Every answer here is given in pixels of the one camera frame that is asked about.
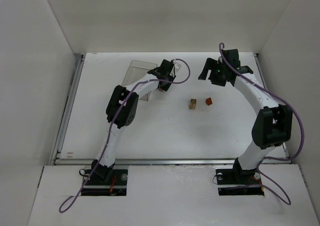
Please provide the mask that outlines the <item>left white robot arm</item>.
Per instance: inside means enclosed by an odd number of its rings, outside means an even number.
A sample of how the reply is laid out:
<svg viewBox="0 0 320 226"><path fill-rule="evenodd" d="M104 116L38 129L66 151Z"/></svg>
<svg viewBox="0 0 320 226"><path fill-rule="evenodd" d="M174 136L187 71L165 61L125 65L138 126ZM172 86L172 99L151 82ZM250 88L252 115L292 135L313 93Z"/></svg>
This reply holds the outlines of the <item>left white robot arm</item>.
<svg viewBox="0 0 320 226"><path fill-rule="evenodd" d="M173 61L163 60L160 66L149 70L141 79L126 86L114 88L106 108L108 132L96 159L92 162L91 179L108 182L115 164L116 147L121 135L134 120L139 99L160 88L167 91L176 78Z"/></svg>

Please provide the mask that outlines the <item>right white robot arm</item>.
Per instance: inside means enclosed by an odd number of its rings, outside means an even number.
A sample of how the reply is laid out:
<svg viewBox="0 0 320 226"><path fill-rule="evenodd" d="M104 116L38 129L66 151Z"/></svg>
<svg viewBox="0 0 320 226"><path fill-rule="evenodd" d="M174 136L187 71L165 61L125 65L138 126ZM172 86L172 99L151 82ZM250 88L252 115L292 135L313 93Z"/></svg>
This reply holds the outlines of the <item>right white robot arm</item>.
<svg viewBox="0 0 320 226"><path fill-rule="evenodd" d="M261 90L249 66L242 66L237 49L224 50L218 60L207 58L199 80L209 79L217 86L231 83L247 99L256 113L252 127L252 142L245 152L235 159L231 169L216 170L219 185L253 184L257 180L259 163L276 147L291 137L293 112L267 92Z"/></svg>

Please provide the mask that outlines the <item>clear plastic box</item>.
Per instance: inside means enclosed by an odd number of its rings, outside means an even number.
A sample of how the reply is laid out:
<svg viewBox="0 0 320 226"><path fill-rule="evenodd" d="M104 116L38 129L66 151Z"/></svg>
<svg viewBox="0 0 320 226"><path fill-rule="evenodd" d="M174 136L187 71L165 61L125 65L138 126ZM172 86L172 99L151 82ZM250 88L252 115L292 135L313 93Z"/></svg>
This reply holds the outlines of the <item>clear plastic box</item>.
<svg viewBox="0 0 320 226"><path fill-rule="evenodd" d="M126 75L123 79L122 86L128 86L131 84L136 84L136 82L142 79L148 71L156 68L158 65L155 63L132 60Z"/></svg>

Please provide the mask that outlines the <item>small red-brown wood block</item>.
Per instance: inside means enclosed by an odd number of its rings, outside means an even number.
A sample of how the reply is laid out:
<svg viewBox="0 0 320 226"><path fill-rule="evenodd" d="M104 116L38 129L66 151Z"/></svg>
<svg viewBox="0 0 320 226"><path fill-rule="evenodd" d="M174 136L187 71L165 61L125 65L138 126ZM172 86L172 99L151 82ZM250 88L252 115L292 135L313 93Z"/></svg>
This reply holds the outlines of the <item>small red-brown wood block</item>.
<svg viewBox="0 0 320 226"><path fill-rule="evenodd" d="M212 101L211 97L207 98L207 99L205 100L205 103L206 103L208 106L209 106L209 105L212 105L212 104L213 104L213 101Z"/></svg>

